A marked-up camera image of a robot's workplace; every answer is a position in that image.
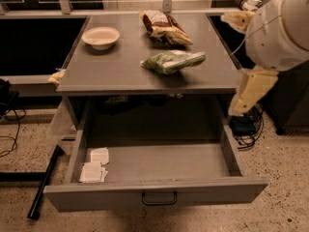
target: snack bag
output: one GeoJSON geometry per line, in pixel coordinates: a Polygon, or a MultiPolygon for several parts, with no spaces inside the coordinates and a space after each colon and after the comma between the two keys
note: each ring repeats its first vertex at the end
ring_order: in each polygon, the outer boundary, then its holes
{"type": "Polygon", "coordinates": [[[197,66],[205,58],[205,52],[187,53],[181,50],[167,50],[142,61],[141,66],[158,73],[171,74],[184,67],[197,66]]]}
{"type": "Polygon", "coordinates": [[[139,11],[139,16],[151,37],[169,44],[192,44],[182,27],[169,14],[161,11],[139,11]]]}

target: green snack bag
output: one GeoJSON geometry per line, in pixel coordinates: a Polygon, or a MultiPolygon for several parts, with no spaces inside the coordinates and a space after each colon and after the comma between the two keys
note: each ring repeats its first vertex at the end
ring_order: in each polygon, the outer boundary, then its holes
{"type": "Polygon", "coordinates": [[[181,50],[168,50],[141,61],[141,65],[158,73],[171,74],[184,67],[197,66],[205,58],[205,52],[187,53],[181,50]]]}

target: brown snack bag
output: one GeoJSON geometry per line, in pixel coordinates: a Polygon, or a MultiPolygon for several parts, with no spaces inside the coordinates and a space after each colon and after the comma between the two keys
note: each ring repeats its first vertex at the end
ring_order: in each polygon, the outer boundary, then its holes
{"type": "Polygon", "coordinates": [[[169,14],[161,11],[139,11],[139,16],[151,37],[169,44],[192,44],[182,27],[169,14]]]}

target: power cord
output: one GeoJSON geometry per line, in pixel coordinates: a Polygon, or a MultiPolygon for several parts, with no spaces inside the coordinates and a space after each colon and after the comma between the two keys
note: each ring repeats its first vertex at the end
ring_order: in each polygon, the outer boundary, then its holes
{"type": "Polygon", "coordinates": [[[10,110],[7,111],[5,113],[5,115],[3,116],[3,118],[8,120],[8,121],[17,121],[17,131],[16,131],[16,134],[15,134],[15,137],[12,137],[12,136],[0,136],[1,140],[12,140],[13,141],[13,145],[12,145],[10,150],[4,150],[4,151],[0,152],[0,158],[3,158],[5,156],[7,156],[10,152],[12,152],[12,151],[17,149],[17,139],[18,139],[18,135],[19,135],[19,131],[20,131],[20,120],[26,116],[26,110],[22,109],[22,111],[23,111],[23,114],[21,116],[18,116],[16,110],[13,109],[12,112],[15,115],[14,119],[10,119],[7,116],[7,114],[10,112],[10,110]]]}
{"type": "Polygon", "coordinates": [[[264,128],[263,113],[263,106],[257,103],[249,112],[244,114],[243,117],[233,117],[233,119],[237,121],[238,127],[246,129],[239,133],[239,131],[236,131],[230,124],[233,137],[239,143],[239,150],[245,151],[252,149],[256,141],[260,138],[264,128]]]}

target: terrazzo floor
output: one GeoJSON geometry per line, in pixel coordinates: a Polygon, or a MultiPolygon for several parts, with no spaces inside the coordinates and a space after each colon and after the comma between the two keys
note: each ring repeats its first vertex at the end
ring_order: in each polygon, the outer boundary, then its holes
{"type": "MultiPolygon", "coordinates": [[[[0,158],[0,171],[45,171],[56,145],[49,128],[55,109],[27,110],[21,120],[18,149],[0,158]]],[[[0,231],[309,231],[309,129],[275,133],[265,127],[256,146],[240,152],[247,175],[268,186],[251,204],[58,213],[44,198],[39,220],[27,219],[37,188],[0,187],[0,231]]],[[[16,122],[2,121],[1,135],[16,132],[16,122]]],[[[12,141],[1,141],[1,149],[12,141]]],[[[69,157],[59,158],[51,184],[61,184],[69,157]]]]}

